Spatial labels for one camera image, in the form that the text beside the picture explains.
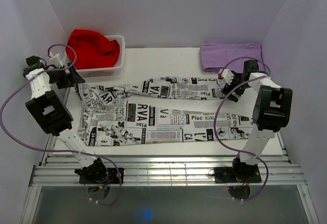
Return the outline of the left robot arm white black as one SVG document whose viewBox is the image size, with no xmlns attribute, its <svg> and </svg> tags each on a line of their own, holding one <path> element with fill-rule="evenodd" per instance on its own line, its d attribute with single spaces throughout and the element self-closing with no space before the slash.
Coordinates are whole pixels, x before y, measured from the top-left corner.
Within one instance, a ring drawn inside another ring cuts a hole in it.
<svg viewBox="0 0 327 224">
<path fill-rule="evenodd" d="M 31 100 L 26 102 L 27 110 L 45 133 L 57 137 L 73 151 L 73 155 L 80 163 L 80 168 L 75 170 L 76 174 L 91 183 L 105 182 L 108 178 L 107 168 L 74 132 L 72 115 L 56 92 L 51 89 L 51 84 L 63 89 L 83 84 L 85 80 L 74 67 L 60 71 L 64 67 L 62 64 L 59 66 L 52 64 L 53 72 L 38 74 L 49 67 L 37 56 L 26 58 L 26 63 L 28 67 L 23 70 L 23 76 L 30 81 L 32 91 Z"/>
</svg>

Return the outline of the red trousers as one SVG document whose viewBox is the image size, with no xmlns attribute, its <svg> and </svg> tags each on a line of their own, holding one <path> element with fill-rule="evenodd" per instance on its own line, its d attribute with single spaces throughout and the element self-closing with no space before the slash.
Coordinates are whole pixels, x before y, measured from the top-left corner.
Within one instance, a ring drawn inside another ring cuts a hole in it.
<svg viewBox="0 0 327 224">
<path fill-rule="evenodd" d="M 81 29 L 73 30 L 67 45 L 66 53 L 71 60 L 77 59 L 75 67 L 78 70 L 114 67 L 121 50 L 117 40 Z"/>
</svg>

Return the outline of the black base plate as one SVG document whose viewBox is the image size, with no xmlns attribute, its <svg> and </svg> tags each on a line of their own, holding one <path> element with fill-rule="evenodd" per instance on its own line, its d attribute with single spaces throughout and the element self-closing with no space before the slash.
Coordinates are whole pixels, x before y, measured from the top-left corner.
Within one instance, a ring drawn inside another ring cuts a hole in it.
<svg viewBox="0 0 327 224">
<path fill-rule="evenodd" d="M 232 172 L 232 167 L 215 167 L 214 168 L 215 183 L 261 183 L 262 178 L 258 169 L 254 175 L 236 175 Z"/>
<path fill-rule="evenodd" d="M 78 183 L 80 184 L 119 184 L 119 174 L 115 168 L 107 168 L 108 170 L 108 177 L 104 182 L 96 182 L 96 181 L 90 181 L 82 176 L 79 176 Z"/>
</svg>

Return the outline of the white plastic basket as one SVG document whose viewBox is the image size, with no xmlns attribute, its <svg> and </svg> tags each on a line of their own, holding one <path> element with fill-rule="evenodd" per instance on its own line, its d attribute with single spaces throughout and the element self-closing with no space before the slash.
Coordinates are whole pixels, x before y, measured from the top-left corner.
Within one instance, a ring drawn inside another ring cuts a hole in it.
<svg viewBox="0 0 327 224">
<path fill-rule="evenodd" d="M 117 40 L 117 42 L 120 45 L 120 55 L 117 63 L 114 65 L 114 67 L 111 68 L 95 68 L 95 69 L 82 69 L 78 70 L 75 67 L 75 70 L 77 73 L 83 77 L 100 77 L 100 76 L 114 76 L 119 75 L 121 73 L 121 69 L 124 65 L 124 59 L 125 59 L 125 39 L 121 35 L 111 35 L 111 36 L 105 36 L 109 40 Z"/>
</svg>

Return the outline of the folded purple trousers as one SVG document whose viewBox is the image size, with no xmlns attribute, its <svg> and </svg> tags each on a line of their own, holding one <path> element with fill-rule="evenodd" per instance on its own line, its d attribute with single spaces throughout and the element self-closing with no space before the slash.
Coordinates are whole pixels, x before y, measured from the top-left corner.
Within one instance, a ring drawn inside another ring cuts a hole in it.
<svg viewBox="0 0 327 224">
<path fill-rule="evenodd" d="M 244 62 L 256 59 L 259 69 L 265 71 L 262 47 L 257 43 L 207 43 L 200 47 L 200 60 L 204 72 L 218 73 L 224 66 L 237 73 L 243 72 Z"/>
</svg>

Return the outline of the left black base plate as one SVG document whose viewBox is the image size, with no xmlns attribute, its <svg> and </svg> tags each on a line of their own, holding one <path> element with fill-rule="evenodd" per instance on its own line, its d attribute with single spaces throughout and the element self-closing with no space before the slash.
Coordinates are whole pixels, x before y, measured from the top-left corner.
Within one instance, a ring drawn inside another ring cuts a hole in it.
<svg viewBox="0 0 327 224">
<path fill-rule="evenodd" d="M 107 168 L 108 170 L 108 177 L 104 182 L 96 182 L 96 181 L 90 181 L 82 176 L 79 176 L 78 183 L 80 184 L 119 184 L 119 174 L 115 168 Z"/>
</svg>

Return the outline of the newspaper print trousers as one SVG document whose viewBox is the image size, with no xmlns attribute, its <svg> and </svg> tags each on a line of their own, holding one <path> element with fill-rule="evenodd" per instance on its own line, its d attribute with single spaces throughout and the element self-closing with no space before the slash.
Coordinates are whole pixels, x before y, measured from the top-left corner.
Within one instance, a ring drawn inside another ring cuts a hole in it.
<svg viewBox="0 0 327 224">
<path fill-rule="evenodd" d="M 208 101 L 222 99 L 224 83 L 212 78 L 160 77 L 116 86 L 79 84 L 83 110 L 78 135 L 87 146 L 247 140 L 252 119 L 230 113 L 160 108 L 132 95 Z"/>
</svg>

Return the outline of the aluminium rail frame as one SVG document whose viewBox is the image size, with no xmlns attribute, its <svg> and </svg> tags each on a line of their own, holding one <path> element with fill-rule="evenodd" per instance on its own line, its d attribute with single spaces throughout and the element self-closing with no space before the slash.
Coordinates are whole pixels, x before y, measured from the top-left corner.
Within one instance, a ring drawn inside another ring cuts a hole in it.
<svg viewBox="0 0 327 224">
<path fill-rule="evenodd" d="M 302 168 L 291 164 L 286 154 L 264 156 L 265 165 L 259 164 L 262 178 L 268 185 L 304 185 Z M 215 167 L 231 166 L 232 155 L 207 157 L 114 157 L 124 169 L 125 186 L 211 186 Z M 69 155 L 48 156 L 43 164 L 34 167 L 31 186 L 77 186 L 79 177 L 74 173 L 77 160 Z"/>
</svg>

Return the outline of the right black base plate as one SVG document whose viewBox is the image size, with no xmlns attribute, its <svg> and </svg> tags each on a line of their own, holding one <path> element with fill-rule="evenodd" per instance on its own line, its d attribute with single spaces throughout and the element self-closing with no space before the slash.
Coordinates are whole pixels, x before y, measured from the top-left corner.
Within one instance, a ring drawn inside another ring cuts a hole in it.
<svg viewBox="0 0 327 224">
<path fill-rule="evenodd" d="M 232 167 L 215 167 L 214 168 L 215 183 L 261 183 L 262 178 L 258 169 L 254 175 L 236 175 L 232 172 Z"/>
</svg>

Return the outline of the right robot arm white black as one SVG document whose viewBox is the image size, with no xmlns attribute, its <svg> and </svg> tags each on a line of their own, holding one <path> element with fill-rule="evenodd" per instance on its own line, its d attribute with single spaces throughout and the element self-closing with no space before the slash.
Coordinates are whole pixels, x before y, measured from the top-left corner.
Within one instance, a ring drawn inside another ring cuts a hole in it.
<svg viewBox="0 0 327 224">
<path fill-rule="evenodd" d="M 225 82 L 222 90 L 228 100 L 237 102 L 245 89 L 257 93 L 252 122 L 253 129 L 243 149 L 233 159 L 231 167 L 219 167 L 214 171 L 217 183 L 259 183 L 259 156 L 268 141 L 281 128 L 287 126 L 293 91 L 275 84 L 264 71 L 259 70 L 257 60 L 244 62 L 243 72 L 223 68 L 218 77 Z"/>
</svg>

